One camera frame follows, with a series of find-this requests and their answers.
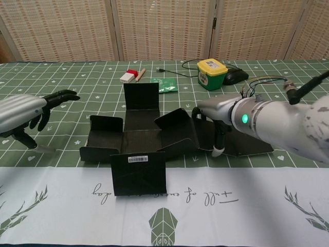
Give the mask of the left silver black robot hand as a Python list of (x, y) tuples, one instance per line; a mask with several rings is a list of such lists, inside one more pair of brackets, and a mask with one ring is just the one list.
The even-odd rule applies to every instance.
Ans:
[(36, 141), (25, 132), (25, 128), (38, 128), (42, 131), (49, 119), (51, 109), (67, 101), (79, 100), (77, 92), (61, 90), (46, 96), (30, 94), (17, 94), (1, 100), (1, 137), (12, 136), (29, 150), (37, 153), (52, 153), (52, 147), (38, 145)]

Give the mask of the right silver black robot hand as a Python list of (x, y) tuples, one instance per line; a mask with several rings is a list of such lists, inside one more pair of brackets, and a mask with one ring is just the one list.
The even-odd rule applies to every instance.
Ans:
[(192, 118), (201, 119), (210, 118), (214, 123), (214, 144), (212, 157), (218, 157), (225, 150), (225, 136), (231, 131), (231, 111), (237, 100), (240, 100), (238, 94), (219, 95), (199, 101), (192, 110)]

